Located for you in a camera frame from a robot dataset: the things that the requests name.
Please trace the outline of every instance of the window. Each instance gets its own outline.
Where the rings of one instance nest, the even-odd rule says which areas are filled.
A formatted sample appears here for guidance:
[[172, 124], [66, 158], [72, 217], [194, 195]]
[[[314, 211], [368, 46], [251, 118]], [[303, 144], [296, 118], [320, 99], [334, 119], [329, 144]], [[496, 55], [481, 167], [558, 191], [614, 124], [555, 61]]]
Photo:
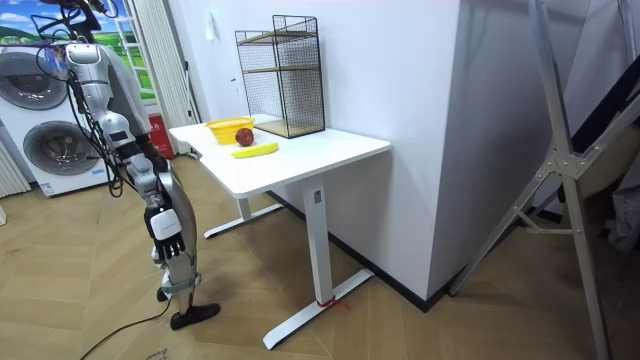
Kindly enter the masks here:
[[[103, 14], [96, 13], [96, 19], [102, 30], [94, 31], [96, 42], [109, 46], [131, 68], [132, 73], [140, 85], [140, 97], [145, 104], [155, 104], [156, 96], [153, 91], [150, 71], [144, 60], [144, 51], [138, 43], [134, 19], [129, 16], [126, 0], [106, 0], [108, 14], [115, 14], [115, 6], [118, 8], [118, 17], [111, 19]], [[8, 1], [0, 0], [0, 43], [2, 44], [30, 44], [40, 40], [35, 26], [31, 22], [31, 15], [60, 18], [57, 5], [48, 5], [40, 1]], [[38, 25], [42, 26], [51, 20], [41, 19]], [[66, 29], [58, 25], [47, 31], [48, 34], [58, 29]]]
[[149, 78], [149, 68], [144, 60], [142, 45], [138, 43], [134, 19], [129, 16], [127, 6], [123, 0], [108, 1], [109, 13], [114, 14], [114, 3], [118, 7], [118, 17], [110, 19], [102, 16], [99, 21], [103, 30], [94, 32], [96, 42], [107, 45], [120, 56], [129, 68], [140, 85], [140, 97], [145, 104], [155, 104], [156, 95]]

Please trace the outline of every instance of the tripod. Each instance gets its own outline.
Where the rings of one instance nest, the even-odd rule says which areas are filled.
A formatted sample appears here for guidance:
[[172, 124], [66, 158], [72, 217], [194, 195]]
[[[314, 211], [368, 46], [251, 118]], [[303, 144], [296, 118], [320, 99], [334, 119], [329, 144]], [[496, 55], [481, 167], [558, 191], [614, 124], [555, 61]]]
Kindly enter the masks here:
[[[449, 295], [454, 296], [458, 292], [471, 272], [491, 251], [498, 240], [502, 238], [502, 235], [516, 218], [524, 220], [528, 224], [528, 231], [534, 234], [573, 235], [598, 359], [608, 360], [610, 358], [609, 341], [600, 296], [596, 287], [593, 259], [587, 242], [584, 206], [580, 197], [578, 180], [598, 159], [607, 146], [638, 119], [640, 116], [640, 97], [632, 95], [632, 99], [630, 99], [626, 108], [617, 114], [600, 137], [582, 154], [574, 153], [562, 95], [562, 85], [551, 44], [548, 15], [543, 3], [543, 0], [529, 0], [529, 14], [540, 60], [540, 74], [542, 75], [551, 121], [554, 149], [493, 229], [489, 239], [481, 246], [478, 253], [451, 285]], [[529, 199], [532, 198], [540, 185], [552, 173], [557, 173], [562, 177], [567, 208], [571, 219], [571, 229], [542, 229], [523, 212], [523, 208], [528, 204]]]

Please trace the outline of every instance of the desk top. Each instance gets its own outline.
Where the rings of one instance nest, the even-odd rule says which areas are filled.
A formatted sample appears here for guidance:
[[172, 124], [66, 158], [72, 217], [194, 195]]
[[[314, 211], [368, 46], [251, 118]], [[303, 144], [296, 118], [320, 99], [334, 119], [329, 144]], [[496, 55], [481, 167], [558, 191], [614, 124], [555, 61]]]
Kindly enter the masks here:
[[294, 139], [254, 129], [255, 144], [277, 142], [278, 151], [245, 159], [231, 153], [240, 145], [218, 145], [204, 124], [170, 129], [176, 139], [189, 143], [200, 161], [236, 199], [272, 190], [391, 148], [387, 141], [326, 129]]

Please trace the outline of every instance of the black wire rack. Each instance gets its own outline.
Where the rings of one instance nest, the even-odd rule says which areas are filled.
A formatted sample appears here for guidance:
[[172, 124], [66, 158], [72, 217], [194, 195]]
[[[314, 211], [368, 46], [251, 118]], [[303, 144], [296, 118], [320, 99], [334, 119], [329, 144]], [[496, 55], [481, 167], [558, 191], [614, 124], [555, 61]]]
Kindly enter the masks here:
[[288, 139], [325, 129], [315, 17], [274, 15], [273, 31], [236, 31], [236, 43], [256, 128]]

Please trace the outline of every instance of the apple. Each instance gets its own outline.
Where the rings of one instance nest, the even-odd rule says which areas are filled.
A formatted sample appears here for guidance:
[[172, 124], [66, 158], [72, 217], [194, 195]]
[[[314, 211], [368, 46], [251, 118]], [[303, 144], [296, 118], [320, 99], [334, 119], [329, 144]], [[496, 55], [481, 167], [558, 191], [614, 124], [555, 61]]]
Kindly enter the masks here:
[[236, 133], [236, 141], [242, 146], [253, 144], [253, 131], [251, 129], [242, 128]]

